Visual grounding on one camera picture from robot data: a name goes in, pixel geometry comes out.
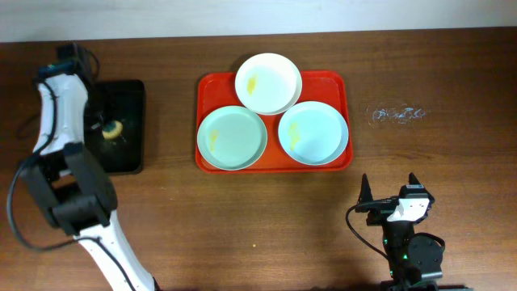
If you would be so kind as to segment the black plastic tray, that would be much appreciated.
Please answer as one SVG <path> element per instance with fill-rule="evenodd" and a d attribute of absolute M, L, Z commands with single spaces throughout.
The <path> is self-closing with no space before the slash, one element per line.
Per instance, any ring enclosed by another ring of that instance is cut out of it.
<path fill-rule="evenodd" d="M 145 135 L 145 85 L 129 79 L 96 83 L 105 101 L 105 123 L 123 125 L 119 137 L 105 140 L 102 130 L 84 133 L 86 148 L 110 175 L 135 175 L 142 171 Z"/>

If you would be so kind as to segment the light blue plate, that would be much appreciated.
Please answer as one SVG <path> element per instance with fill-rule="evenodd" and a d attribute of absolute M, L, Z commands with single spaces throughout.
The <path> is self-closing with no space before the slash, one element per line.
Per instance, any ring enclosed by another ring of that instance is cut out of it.
<path fill-rule="evenodd" d="M 327 103 L 305 101 L 281 117 L 277 135 L 284 152 L 296 162 L 315 167 L 344 154 L 350 141 L 348 123 Z"/>

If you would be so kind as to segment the yellow green sponge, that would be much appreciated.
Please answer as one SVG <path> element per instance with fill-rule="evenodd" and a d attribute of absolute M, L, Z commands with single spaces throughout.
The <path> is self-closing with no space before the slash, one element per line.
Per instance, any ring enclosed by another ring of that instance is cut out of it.
<path fill-rule="evenodd" d="M 118 120 L 113 120 L 106 123 L 102 129 L 102 135 L 105 140 L 113 140 L 121 135 L 123 125 Z"/>

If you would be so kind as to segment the cream white plate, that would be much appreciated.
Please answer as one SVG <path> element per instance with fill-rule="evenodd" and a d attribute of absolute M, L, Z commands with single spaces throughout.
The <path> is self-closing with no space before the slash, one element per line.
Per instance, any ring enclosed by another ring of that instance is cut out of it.
<path fill-rule="evenodd" d="M 239 67 L 234 88 L 246 108 L 259 115 L 274 116 L 298 101 L 303 82 L 291 60 L 276 53 L 260 53 Z"/>

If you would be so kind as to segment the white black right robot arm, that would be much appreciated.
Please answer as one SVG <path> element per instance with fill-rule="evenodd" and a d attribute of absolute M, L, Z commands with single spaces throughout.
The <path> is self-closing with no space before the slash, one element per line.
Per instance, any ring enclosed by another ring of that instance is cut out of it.
<path fill-rule="evenodd" d="M 391 276 L 380 283 L 382 290 L 437 290 L 436 281 L 443 277 L 445 241 L 414 230 L 427 218 L 434 202 L 435 198 L 414 174 L 409 174 L 408 183 L 398 195 L 379 200 L 372 197 L 368 177 L 362 176 L 355 211 L 368 215 L 368 226 L 382 228 L 382 252 Z"/>

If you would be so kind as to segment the pale green plate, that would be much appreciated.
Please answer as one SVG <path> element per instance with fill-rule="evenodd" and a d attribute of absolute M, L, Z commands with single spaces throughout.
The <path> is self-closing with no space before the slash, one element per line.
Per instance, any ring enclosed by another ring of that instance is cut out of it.
<path fill-rule="evenodd" d="M 251 110 L 225 106 L 210 112 L 197 132 L 197 149 L 211 166 L 239 171 L 257 162 L 267 148 L 267 128 Z"/>

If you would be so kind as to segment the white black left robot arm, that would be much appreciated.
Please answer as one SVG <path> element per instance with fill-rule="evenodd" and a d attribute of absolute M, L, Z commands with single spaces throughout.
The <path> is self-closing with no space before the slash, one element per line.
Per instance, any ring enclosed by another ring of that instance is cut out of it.
<path fill-rule="evenodd" d="M 117 215 L 118 200 L 107 173 L 84 142 L 89 91 L 83 76 L 62 64 L 48 65 L 36 79 L 41 98 L 40 131 L 33 152 L 15 178 L 27 186 L 44 219 L 70 239 L 49 246 L 28 242 L 15 224 L 14 192 L 6 202 L 15 237 L 34 251 L 80 244 L 114 290 L 157 290 L 126 239 Z"/>

